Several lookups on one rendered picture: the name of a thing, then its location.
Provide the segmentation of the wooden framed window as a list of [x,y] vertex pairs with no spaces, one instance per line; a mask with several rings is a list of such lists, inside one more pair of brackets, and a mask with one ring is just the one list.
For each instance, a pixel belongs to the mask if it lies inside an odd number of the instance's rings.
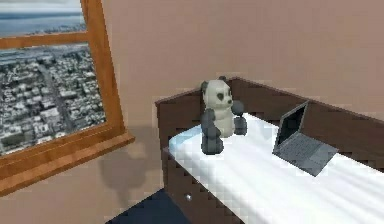
[[103,0],[0,0],[0,198],[134,139]]

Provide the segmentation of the grey open laptop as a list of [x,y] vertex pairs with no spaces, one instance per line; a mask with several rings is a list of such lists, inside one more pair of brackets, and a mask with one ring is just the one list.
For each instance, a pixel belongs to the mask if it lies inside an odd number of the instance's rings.
[[316,177],[338,149],[302,132],[308,106],[306,101],[281,117],[272,154]]

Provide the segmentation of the dark brown bed white sheet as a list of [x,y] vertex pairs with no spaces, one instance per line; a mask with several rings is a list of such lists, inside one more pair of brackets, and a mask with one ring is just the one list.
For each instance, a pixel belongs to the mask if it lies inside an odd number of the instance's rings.
[[[191,224],[384,224],[384,121],[232,78],[248,132],[201,149],[199,89],[157,102],[166,193]],[[281,117],[300,104],[305,135],[337,148],[311,176],[273,155]]]

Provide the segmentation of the grey white panda plush toy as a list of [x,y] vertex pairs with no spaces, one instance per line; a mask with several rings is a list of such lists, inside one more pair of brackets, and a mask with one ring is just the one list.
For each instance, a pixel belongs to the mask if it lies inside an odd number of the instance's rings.
[[234,100],[225,76],[204,81],[201,92],[205,104],[201,116],[201,150],[206,155],[220,154],[224,149],[222,139],[233,134],[247,134],[247,121],[243,117],[244,104]]

